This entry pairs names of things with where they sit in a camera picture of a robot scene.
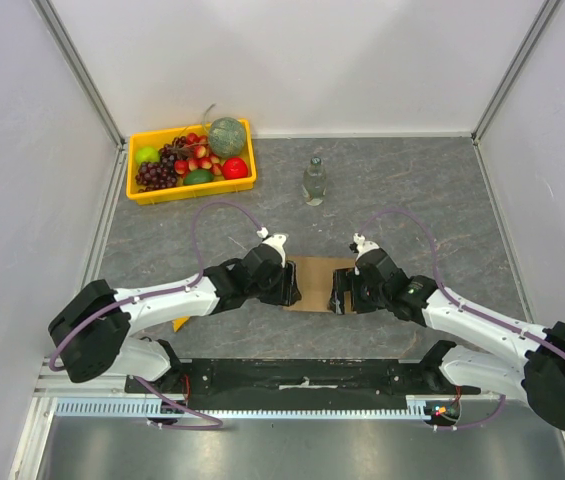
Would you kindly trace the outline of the brown cardboard box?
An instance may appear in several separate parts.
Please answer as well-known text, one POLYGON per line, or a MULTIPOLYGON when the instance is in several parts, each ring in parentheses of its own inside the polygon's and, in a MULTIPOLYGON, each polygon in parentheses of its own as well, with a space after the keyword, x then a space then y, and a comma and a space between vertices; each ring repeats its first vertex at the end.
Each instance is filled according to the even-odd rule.
POLYGON ((352 257, 291 256, 296 264, 296 279, 301 299, 285 307, 291 312, 330 313, 328 304, 333 287, 333 272, 337 269, 352 268, 352 257))

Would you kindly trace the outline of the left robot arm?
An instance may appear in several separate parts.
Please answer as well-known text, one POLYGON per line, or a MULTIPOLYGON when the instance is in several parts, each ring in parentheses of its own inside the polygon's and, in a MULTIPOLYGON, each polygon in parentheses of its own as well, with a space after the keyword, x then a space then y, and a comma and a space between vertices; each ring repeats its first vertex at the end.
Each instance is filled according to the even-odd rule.
POLYGON ((87 284, 51 321, 56 347, 49 363, 79 384, 106 373, 139 376, 160 393, 181 382, 181 369, 164 341, 137 333, 185 317, 236 310, 250 300, 291 306, 301 298, 296 265, 269 238, 244 258, 229 259, 200 276, 136 289, 114 289, 103 280, 87 284))

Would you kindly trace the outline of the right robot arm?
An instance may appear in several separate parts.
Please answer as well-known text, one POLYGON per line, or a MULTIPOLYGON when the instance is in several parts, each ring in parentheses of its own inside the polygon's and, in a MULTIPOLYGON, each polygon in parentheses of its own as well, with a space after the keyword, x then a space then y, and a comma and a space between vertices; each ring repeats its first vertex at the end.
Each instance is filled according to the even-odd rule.
POLYGON ((454 335, 443 342, 420 381, 439 394, 452 385, 475 387, 525 403, 565 431, 565 323, 551 327, 516 320, 458 297, 427 276, 409 276, 373 242, 348 268, 333 273, 329 309, 338 315, 386 310, 397 319, 454 335))

